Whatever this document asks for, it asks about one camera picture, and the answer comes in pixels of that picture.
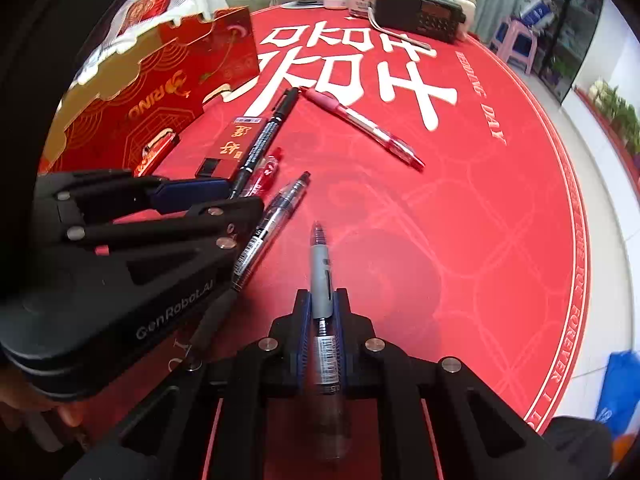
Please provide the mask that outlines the red round table mat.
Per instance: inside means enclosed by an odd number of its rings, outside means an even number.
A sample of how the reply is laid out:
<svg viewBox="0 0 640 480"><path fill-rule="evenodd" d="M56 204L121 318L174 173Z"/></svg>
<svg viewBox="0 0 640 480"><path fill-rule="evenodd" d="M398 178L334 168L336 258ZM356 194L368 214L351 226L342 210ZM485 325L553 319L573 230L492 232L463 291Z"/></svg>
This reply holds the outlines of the red round table mat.
<svg viewBox="0 0 640 480"><path fill-rule="evenodd" d="M547 114L473 38L394 38L345 11L284 6L252 17L259 74L209 105L155 170L195 171L235 117L269 117L289 88L333 94L398 136L405 164L299 91L274 138L284 157L264 215L304 171L310 185L209 339L188 360L206 309L119 381L123 396L174 370L232 358L310 295L310 231L329 245L334 292L409 356L454 356L542 436L574 367L588 296L588 245L572 163ZM383 479L375 403L350 398L348 454L322 460L314 435L310 322L297 393L268 404L261 479Z"/></svg>

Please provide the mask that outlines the blue plastic bag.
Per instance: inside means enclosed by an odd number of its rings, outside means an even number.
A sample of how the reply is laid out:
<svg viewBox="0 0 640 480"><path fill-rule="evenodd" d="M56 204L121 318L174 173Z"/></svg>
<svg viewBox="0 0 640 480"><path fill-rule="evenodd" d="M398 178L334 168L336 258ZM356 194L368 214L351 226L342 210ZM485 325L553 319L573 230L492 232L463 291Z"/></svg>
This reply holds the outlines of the blue plastic bag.
<svg viewBox="0 0 640 480"><path fill-rule="evenodd" d="M614 439L639 430L639 353L615 352L608 358L596 421Z"/></svg>

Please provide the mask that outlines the red lighter box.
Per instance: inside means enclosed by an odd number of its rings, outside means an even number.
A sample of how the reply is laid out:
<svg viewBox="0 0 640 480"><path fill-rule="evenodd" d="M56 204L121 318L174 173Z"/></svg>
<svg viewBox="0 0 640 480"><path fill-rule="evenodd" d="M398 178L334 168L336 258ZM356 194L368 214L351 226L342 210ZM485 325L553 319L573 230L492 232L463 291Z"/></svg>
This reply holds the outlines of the red lighter box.
<svg viewBox="0 0 640 480"><path fill-rule="evenodd" d="M194 177L224 179L231 183L266 122L265 117L235 117L208 150Z"/></svg>

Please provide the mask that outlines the slim red lighter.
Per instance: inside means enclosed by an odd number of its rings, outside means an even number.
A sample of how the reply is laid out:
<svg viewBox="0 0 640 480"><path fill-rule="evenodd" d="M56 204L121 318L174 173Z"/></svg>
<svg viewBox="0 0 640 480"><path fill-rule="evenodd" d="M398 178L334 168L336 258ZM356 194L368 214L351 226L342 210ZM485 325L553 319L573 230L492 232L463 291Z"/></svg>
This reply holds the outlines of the slim red lighter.
<svg viewBox="0 0 640 480"><path fill-rule="evenodd" d="M134 168L135 177L152 174L166 156L179 144L180 138L171 128L166 128L145 144L140 164Z"/></svg>

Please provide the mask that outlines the green potted plants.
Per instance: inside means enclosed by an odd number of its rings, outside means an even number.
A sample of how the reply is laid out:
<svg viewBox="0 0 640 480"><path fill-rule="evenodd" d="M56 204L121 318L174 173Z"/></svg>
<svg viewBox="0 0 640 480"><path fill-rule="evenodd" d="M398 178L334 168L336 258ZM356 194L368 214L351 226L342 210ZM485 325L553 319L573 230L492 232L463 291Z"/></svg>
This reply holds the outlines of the green potted plants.
<svg viewBox="0 0 640 480"><path fill-rule="evenodd" d="M588 99L623 141L631 155L639 154L639 117L636 109L603 79L597 79L587 92Z"/></svg>

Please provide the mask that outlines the red pen with clear barrel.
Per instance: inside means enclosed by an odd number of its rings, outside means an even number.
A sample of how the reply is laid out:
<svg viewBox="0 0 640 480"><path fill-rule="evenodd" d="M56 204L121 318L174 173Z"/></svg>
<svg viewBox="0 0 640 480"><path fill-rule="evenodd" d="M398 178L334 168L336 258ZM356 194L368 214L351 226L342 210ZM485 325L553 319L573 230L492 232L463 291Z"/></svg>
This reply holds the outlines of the red pen with clear barrel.
<svg viewBox="0 0 640 480"><path fill-rule="evenodd" d="M398 136L383 130L378 124L357 113L356 110L343 105L333 94L320 92L309 87L300 87L299 91L306 100L370 136L382 148L385 148L386 151L402 160L408 166L418 171L424 169L423 160L407 143L399 139Z"/></svg>

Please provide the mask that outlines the grey grip gel pen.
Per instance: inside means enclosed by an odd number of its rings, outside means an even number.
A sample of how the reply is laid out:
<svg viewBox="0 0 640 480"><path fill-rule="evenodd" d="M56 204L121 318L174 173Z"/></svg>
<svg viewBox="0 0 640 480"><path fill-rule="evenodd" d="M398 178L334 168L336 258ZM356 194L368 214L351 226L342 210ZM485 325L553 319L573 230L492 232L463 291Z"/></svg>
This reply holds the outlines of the grey grip gel pen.
<svg viewBox="0 0 640 480"><path fill-rule="evenodd" d="M352 421L343 391L334 315L331 261L319 221L310 231L310 386L314 435L322 460L342 460L352 443Z"/></svg>

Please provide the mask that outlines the red cardboard fruit box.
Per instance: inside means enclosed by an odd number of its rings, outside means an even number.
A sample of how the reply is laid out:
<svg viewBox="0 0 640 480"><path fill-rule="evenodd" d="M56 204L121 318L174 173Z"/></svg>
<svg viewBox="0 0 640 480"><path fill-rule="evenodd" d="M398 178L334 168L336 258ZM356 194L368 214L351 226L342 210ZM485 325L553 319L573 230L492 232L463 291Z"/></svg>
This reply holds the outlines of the red cardboard fruit box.
<svg viewBox="0 0 640 480"><path fill-rule="evenodd" d="M178 24L160 23L67 90L38 171L134 169L162 130L181 132L208 100L258 73L245 6L220 9L209 21L192 15Z"/></svg>

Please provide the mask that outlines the red gel pen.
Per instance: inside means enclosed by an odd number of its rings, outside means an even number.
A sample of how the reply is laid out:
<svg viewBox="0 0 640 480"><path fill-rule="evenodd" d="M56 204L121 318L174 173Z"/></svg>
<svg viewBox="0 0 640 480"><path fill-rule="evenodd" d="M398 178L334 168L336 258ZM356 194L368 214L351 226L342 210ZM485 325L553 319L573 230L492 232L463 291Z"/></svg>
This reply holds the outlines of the red gel pen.
<svg viewBox="0 0 640 480"><path fill-rule="evenodd" d="M264 157L252 173L245 188L243 188L241 196L264 198L272 188L273 183L276 182L282 157L282 148L275 148L269 155Z"/></svg>

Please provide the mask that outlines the pink plastic stool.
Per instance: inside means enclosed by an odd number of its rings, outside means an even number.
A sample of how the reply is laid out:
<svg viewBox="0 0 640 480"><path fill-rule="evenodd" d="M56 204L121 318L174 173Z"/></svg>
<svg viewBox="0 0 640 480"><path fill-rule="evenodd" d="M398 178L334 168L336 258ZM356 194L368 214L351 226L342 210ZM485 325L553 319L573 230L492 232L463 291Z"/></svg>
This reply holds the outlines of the pink plastic stool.
<svg viewBox="0 0 640 480"><path fill-rule="evenodd" d="M491 37L489 50L505 63L510 60L521 63L529 75L535 62L537 36L516 18L504 18Z"/></svg>

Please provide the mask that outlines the black portable radio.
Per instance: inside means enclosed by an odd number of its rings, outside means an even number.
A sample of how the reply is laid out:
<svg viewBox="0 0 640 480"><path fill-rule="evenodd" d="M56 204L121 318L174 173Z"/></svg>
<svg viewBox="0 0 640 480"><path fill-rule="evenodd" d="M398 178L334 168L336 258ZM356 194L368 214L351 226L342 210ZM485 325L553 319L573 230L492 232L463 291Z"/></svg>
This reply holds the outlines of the black portable radio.
<svg viewBox="0 0 640 480"><path fill-rule="evenodd" d="M459 3L450 0L375 0L374 19L383 28L412 32L452 44L465 23Z"/></svg>

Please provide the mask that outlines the red embroidered cushion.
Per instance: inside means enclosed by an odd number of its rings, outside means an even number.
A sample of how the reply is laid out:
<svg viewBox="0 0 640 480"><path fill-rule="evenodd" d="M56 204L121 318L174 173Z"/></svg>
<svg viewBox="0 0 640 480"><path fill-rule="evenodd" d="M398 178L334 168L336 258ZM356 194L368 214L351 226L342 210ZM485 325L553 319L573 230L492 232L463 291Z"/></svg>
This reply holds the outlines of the red embroidered cushion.
<svg viewBox="0 0 640 480"><path fill-rule="evenodd" d="M163 14L170 0L137 0L127 10L117 35L120 36L129 27Z"/></svg>

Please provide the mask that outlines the black marker pen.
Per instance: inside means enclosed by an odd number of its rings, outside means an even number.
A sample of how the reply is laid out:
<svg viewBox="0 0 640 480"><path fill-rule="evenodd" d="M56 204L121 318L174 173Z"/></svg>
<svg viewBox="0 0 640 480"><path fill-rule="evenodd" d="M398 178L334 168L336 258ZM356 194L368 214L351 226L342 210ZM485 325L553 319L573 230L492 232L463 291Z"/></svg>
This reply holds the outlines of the black marker pen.
<svg viewBox="0 0 640 480"><path fill-rule="evenodd" d="M299 88L289 88L283 93L282 98L274 107L271 117L265 123L265 127L262 128L262 131L258 134L257 139L248 151L247 159L241 166L231 185L230 200L234 200L242 194L247 182L258 166L258 162L267 154L272 141L282 128L286 118L291 115L292 109L298 99Z"/></svg>

